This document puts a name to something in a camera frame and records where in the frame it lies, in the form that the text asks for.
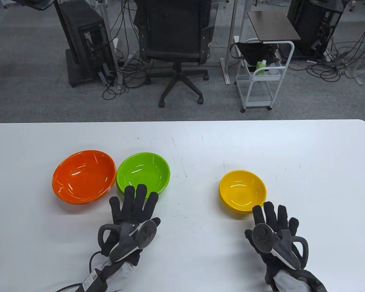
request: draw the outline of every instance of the black glove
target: black glove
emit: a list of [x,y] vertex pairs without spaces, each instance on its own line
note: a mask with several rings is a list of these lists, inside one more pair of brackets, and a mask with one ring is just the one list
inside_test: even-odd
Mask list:
[[[291,231],[291,236],[295,236],[297,228],[299,226],[299,221],[293,217],[290,218],[290,220],[288,221],[287,209],[285,208],[285,206],[279,205],[277,217],[276,213],[274,212],[274,206],[272,202],[265,202],[263,204],[263,210],[266,216],[266,224],[269,225],[274,232],[278,232],[281,229],[289,229]],[[259,223],[265,223],[265,219],[263,217],[262,209],[260,206],[253,207],[253,216],[255,225]],[[287,265],[271,253],[260,252],[253,242],[252,230],[245,230],[245,236],[247,239],[249,239],[250,244],[255,248],[256,252],[260,254],[263,262],[266,264],[266,284],[274,288],[273,277],[276,276],[280,270],[286,269]],[[301,260],[302,257],[300,256],[300,253],[294,244],[292,244],[292,251],[298,257],[298,259]]]
[[[135,196],[135,188],[133,186],[127,186],[124,190],[124,201],[121,210],[119,198],[117,196],[111,197],[109,203],[111,205],[113,223],[121,224],[123,222],[128,222],[139,224],[150,220],[158,201],[158,194],[156,192],[150,193],[145,206],[143,206],[147,192],[148,189],[145,185],[138,185],[137,195]],[[152,220],[157,226],[161,222],[159,218],[153,218]],[[113,247],[119,242],[119,239],[119,233],[111,231],[106,243],[102,247],[102,255],[108,257]],[[136,266],[141,252],[142,249],[136,250],[124,258],[124,261]]]

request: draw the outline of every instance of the computer tower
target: computer tower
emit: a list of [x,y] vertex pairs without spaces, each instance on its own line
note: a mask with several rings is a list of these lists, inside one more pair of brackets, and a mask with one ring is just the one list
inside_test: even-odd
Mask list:
[[70,85],[116,72],[103,18],[85,0],[62,2],[59,9],[70,46],[66,50]]
[[[292,0],[287,17],[301,38],[294,42],[292,59],[323,58],[343,10],[342,0]],[[283,58],[288,56],[288,51],[286,46],[280,46]]]

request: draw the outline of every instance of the power adapter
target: power adapter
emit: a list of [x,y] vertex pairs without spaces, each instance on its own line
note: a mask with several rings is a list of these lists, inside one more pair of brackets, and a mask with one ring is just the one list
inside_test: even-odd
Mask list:
[[101,271],[94,269],[84,282],[77,288],[76,292],[105,292],[107,283],[100,278]]

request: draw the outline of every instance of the black bag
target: black bag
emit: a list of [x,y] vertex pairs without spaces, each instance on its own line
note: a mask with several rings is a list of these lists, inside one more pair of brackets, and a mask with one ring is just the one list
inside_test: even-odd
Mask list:
[[[241,57],[235,57],[231,54],[231,49],[237,45],[241,52]],[[274,54],[278,49],[275,43],[233,43],[230,46],[230,54],[234,59],[244,59],[251,66],[256,66],[258,61],[266,60],[266,65],[279,61]]]

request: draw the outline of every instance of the floor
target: floor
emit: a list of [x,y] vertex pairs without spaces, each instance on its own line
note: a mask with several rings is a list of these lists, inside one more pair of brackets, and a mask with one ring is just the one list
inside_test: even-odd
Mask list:
[[[281,0],[270,0],[279,4]],[[256,10],[285,7],[260,4]],[[120,1],[109,0],[110,20],[120,11]],[[232,1],[220,3],[212,45],[224,46],[231,19]],[[235,31],[239,31],[243,5],[239,4]],[[358,3],[353,13],[343,15],[334,35],[335,42],[357,40],[365,30],[365,6]],[[246,25],[247,36],[253,36]],[[120,32],[120,49],[127,45]],[[132,28],[127,28],[129,50],[138,48]],[[365,121],[365,74],[363,86],[342,76],[336,83],[324,82],[305,71],[289,70],[272,111],[247,109],[240,113],[234,85],[226,86],[219,66],[224,47],[212,47],[206,66],[210,80],[194,78],[202,90],[204,104],[182,84],[167,96],[166,107],[157,107],[167,80],[131,89],[113,100],[103,100],[99,82],[71,88],[67,81],[64,50],[67,41],[55,9],[36,11],[18,4],[3,9],[0,4],[0,123],[14,122],[87,122],[87,121],[168,121],[168,120],[288,120],[288,119],[362,119]],[[294,68],[308,63],[292,63]],[[236,66],[230,70],[234,80]]]

